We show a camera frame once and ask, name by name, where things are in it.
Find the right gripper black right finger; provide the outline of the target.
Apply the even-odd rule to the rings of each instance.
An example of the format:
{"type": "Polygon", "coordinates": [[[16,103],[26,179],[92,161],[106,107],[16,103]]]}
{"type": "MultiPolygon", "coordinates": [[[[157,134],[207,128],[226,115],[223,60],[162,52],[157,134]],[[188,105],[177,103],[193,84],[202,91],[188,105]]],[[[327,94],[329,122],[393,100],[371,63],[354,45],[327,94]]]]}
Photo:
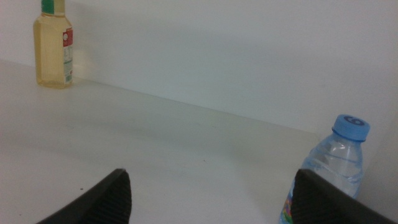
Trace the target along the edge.
{"type": "Polygon", "coordinates": [[[397,224],[308,169],[300,169],[290,208],[294,224],[397,224]]]}

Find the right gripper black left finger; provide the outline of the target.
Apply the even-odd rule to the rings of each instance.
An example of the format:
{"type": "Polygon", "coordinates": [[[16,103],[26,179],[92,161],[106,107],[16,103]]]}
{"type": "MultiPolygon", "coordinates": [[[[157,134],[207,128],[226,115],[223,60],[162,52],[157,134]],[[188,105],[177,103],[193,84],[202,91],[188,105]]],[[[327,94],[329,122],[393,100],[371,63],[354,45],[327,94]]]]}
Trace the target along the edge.
{"type": "Polygon", "coordinates": [[[131,182],[115,169],[94,187],[39,224],[128,224],[132,210],[131,182]]]}

